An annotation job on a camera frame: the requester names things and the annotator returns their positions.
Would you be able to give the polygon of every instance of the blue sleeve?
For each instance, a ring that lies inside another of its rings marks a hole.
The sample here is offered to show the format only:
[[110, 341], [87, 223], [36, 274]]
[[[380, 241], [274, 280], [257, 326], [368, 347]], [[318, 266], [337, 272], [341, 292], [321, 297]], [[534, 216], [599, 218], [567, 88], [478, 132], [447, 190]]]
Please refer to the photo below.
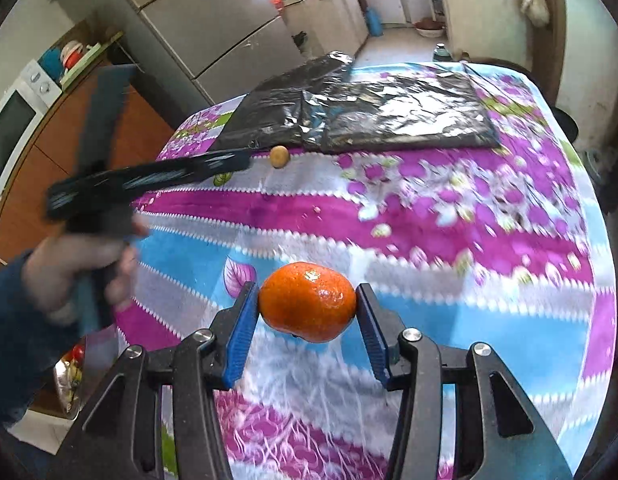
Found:
[[0, 423], [12, 424], [42, 386], [42, 373], [79, 339], [77, 324], [54, 326], [22, 283], [28, 254], [0, 271]]

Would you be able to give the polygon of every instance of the human hand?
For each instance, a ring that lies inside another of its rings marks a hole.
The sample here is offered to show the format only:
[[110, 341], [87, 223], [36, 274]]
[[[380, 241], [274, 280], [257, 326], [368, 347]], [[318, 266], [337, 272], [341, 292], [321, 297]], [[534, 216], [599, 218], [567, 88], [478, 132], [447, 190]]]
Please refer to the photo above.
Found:
[[[135, 235], [149, 231], [134, 217]], [[64, 307], [78, 273], [118, 262], [116, 277], [105, 289], [106, 300], [124, 308], [133, 290], [137, 251], [124, 240], [102, 235], [60, 234], [46, 238], [33, 251], [22, 270], [22, 281], [34, 306], [45, 314]]]

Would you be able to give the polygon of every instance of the striped tablecloth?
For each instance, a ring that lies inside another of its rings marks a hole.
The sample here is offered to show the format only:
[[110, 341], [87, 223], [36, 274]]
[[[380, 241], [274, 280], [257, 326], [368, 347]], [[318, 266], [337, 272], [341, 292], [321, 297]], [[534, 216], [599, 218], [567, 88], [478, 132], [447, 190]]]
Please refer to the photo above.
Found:
[[[449, 64], [450, 70], [458, 65]], [[598, 420], [616, 335], [614, 269], [602, 214], [578, 156], [528, 79], [474, 66], [502, 147], [369, 155], [266, 156], [235, 174], [145, 195], [134, 304], [121, 346], [157, 349], [208, 326], [242, 283], [298, 260], [352, 282], [438, 343], [489, 343], [575, 470]], [[425, 65], [356, 70], [358, 80]], [[191, 116], [159, 159], [209, 148], [241, 98]], [[165, 467], [175, 472], [171, 394]], [[237, 479], [381, 479], [400, 394], [374, 379], [358, 326], [307, 344], [260, 320], [243, 378], [217, 396]], [[439, 476], [450, 478], [453, 390], [443, 396]]]

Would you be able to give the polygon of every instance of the orange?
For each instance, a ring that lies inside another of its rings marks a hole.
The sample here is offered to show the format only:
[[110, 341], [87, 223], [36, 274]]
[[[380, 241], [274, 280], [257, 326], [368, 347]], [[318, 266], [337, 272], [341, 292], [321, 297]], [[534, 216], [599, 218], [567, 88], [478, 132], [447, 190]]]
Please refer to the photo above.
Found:
[[356, 314], [356, 293], [342, 274], [296, 262], [273, 272], [260, 288], [260, 314], [275, 330], [311, 343], [331, 341]]

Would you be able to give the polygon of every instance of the tablecloth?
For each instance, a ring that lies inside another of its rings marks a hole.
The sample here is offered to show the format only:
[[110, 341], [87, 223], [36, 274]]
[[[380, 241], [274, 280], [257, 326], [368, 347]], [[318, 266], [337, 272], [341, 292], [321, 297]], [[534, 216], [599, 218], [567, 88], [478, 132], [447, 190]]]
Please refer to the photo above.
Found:
[[[446, 65], [458, 70], [455, 64]], [[614, 269], [592, 185], [538, 89], [473, 65], [497, 149], [294, 153], [145, 195], [133, 305], [121, 348], [177, 344], [291, 261], [369, 282], [385, 307], [439, 344], [489, 343], [512, 370], [575, 470], [606, 395], [616, 331]], [[355, 70], [356, 80], [431, 76], [426, 64]], [[188, 118], [159, 159], [209, 148], [242, 98]], [[353, 323], [315, 345], [257, 325], [243, 378], [217, 395], [237, 479], [381, 479], [399, 393], [374, 379]], [[454, 393], [443, 394], [439, 477], [450, 478]], [[175, 472], [171, 393], [166, 470]]]

